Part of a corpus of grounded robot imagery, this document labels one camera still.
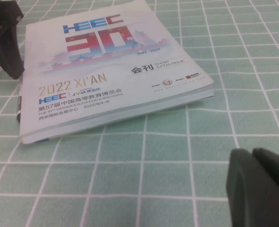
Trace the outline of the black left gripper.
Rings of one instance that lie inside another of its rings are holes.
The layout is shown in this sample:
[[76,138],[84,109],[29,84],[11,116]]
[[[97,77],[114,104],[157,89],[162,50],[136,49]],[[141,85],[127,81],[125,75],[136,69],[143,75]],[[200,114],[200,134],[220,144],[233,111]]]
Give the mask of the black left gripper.
[[17,24],[23,17],[15,0],[0,0],[0,66],[12,79],[25,70],[17,41]]

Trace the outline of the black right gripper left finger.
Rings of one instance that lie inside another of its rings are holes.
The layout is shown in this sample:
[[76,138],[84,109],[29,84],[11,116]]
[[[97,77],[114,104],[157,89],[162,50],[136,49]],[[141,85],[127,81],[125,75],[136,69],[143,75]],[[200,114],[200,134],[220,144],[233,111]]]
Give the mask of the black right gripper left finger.
[[231,151],[226,193],[234,227],[279,227],[279,185],[252,152]]

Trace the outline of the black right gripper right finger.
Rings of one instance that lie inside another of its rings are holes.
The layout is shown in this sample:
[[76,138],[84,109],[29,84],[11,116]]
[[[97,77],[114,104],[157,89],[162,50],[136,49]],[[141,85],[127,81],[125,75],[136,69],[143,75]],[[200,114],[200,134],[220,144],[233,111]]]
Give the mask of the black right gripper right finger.
[[273,181],[279,185],[279,155],[265,148],[254,148],[252,155],[258,160]]

